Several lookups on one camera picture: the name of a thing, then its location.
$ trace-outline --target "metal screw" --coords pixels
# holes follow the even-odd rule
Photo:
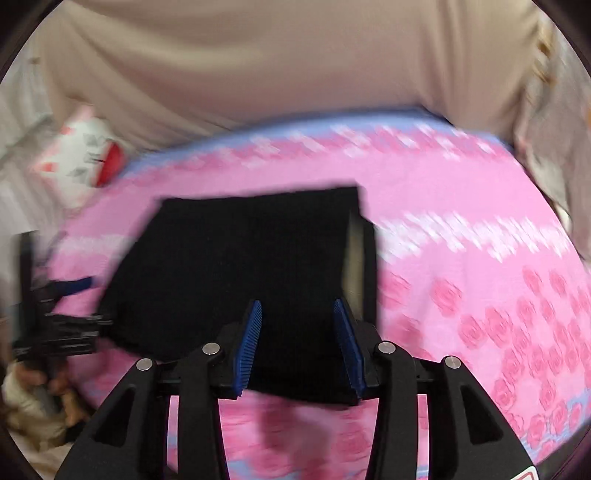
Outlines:
[[[152,360],[150,360],[149,358],[142,358],[141,360],[137,361],[137,363],[135,364],[135,367],[140,372],[145,372],[146,370],[150,370],[150,368],[152,368],[153,364],[154,364],[154,362]]]
[[[396,345],[392,342],[380,342],[378,350],[382,353],[394,353],[396,351]]]
[[[202,350],[205,355],[215,355],[220,351],[220,346],[215,342],[210,342],[203,345]]]
[[[462,366],[462,361],[456,356],[448,356],[445,359],[445,364],[449,368],[453,368],[455,370],[456,368],[460,368]]]

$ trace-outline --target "black cloth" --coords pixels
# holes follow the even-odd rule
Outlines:
[[[363,224],[363,315],[375,323],[375,235],[359,213],[356,187],[166,199],[98,312],[115,315],[110,336],[118,344],[171,361],[214,341],[258,299],[263,325],[249,388],[353,403],[332,323],[351,219]]]

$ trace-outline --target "beige blanket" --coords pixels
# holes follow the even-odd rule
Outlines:
[[[517,124],[517,157],[538,187],[570,216],[570,236],[591,261],[591,79],[546,18],[534,75]]]
[[[531,0],[65,0],[37,45],[57,120],[89,102],[136,147],[408,105],[509,140],[537,30]]]

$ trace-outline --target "pink bedsheet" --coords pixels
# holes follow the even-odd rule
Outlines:
[[[368,122],[317,135],[263,132],[231,147],[194,147],[148,164],[114,182],[69,223],[53,257],[54,277],[108,281],[159,197],[357,182],[362,210],[378,231],[382,336],[414,356],[461,358],[535,462],[590,416],[589,277],[554,213],[500,143],[426,124],[400,130]],[[90,290],[59,308],[88,314],[99,295],[99,288]],[[70,365],[98,405],[135,360],[105,342],[99,354],[72,358]],[[419,408],[422,478],[424,398]],[[365,474],[373,401],[339,410],[246,391],[235,403],[221,402],[220,410],[232,479]],[[173,466],[176,414],[173,399]]]

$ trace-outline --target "red and white pillow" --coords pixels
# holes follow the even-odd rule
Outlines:
[[[108,124],[85,105],[64,124],[31,171],[72,214],[120,172],[124,158]]]

